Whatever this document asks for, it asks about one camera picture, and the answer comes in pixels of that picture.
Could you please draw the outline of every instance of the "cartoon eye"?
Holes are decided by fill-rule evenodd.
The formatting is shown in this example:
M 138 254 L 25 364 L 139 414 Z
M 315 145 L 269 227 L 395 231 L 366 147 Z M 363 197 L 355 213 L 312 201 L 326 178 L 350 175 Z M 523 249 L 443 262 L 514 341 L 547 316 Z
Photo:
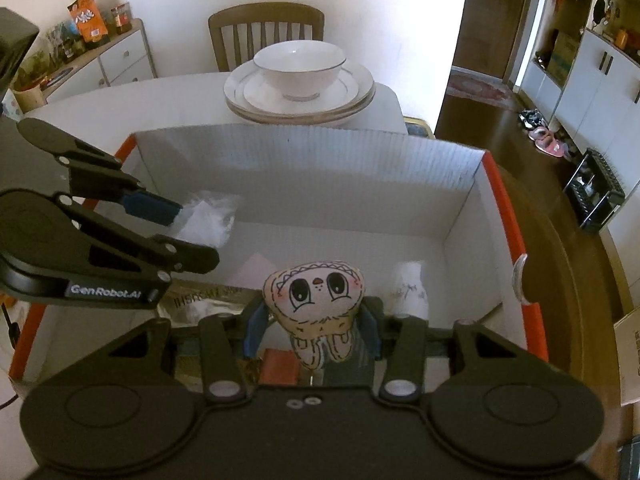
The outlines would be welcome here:
M 349 283 L 340 272 L 329 274 L 326 277 L 326 284 L 332 301 L 349 297 Z
M 303 278 L 293 280 L 293 283 L 291 283 L 291 286 L 289 287 L 289 299 L 293 305 L 294 312 L 301 306 L 306 305 L 307 303 L 312 303 L 311 289 L 309 288 L 309 284 L 306 280 Z

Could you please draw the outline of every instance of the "glass jar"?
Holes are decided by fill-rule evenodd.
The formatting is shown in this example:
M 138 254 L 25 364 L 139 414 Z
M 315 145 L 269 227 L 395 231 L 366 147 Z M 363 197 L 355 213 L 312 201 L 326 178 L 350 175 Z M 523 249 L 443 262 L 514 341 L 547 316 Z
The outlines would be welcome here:
M 117 7 L 113 7 L 113 9 L 111 9 L 111 15 L 113 16 L 113 21 L 116 24 L 116 31 L 118 34 L 129 32 L 133 27 L 133 25 L 131 25 L 131 10 L 128 2 Z

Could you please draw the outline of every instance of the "cartoon leg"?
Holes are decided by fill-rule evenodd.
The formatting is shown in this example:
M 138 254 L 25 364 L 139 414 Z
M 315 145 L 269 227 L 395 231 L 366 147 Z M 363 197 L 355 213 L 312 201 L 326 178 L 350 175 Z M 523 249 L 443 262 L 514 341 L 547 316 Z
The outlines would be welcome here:
M 310 370 L 322 368 L 324 356 L 322 355 L 320 339 L 298 339 L 297 337 L 292 337 L 291 344 L 293 345 L 293 351 L 305 368 Z
M 353 332 L 333 334 L 326 337 L 331 359 L 337 363 L 346 361 L 353 351 Z

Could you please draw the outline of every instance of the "open box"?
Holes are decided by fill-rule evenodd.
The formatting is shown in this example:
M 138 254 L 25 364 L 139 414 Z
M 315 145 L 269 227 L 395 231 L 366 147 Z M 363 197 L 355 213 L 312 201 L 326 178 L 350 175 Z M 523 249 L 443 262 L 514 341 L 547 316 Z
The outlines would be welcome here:
M 396 265 L 421 260 L 430 326 L 483 319 L 547 359 L 540 308 L 519 292 L 524 243 L 488 152 L 379 131 L 227 124 L 136 133 L 116 156 L 176 202 L 199 190 L 243 198 L 219 266 L 185 279 L 224 284 L 255 254 L 283 269 L 343 260 L 362 270 L 367 295 L 384 298 Z M 164 230 L 119 205 L 96 211 L 143 235 Z M 153 316 L 34 305 L 10 376 L 44 380 Z

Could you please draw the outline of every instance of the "white table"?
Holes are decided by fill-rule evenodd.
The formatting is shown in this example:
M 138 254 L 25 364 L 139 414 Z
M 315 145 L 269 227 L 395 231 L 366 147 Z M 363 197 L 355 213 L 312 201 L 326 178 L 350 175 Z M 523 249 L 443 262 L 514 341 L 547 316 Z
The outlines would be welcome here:
M 223 86 L 227 77 L 228 73 L 218 72 L 181 75 L 103 88 L 27 115 L 45 120 L 113 155 L 133 132 L 246 123 L 226 106 Z M 396 94 L 378 83 L 371 104 L 338 127 L 407 133 Z

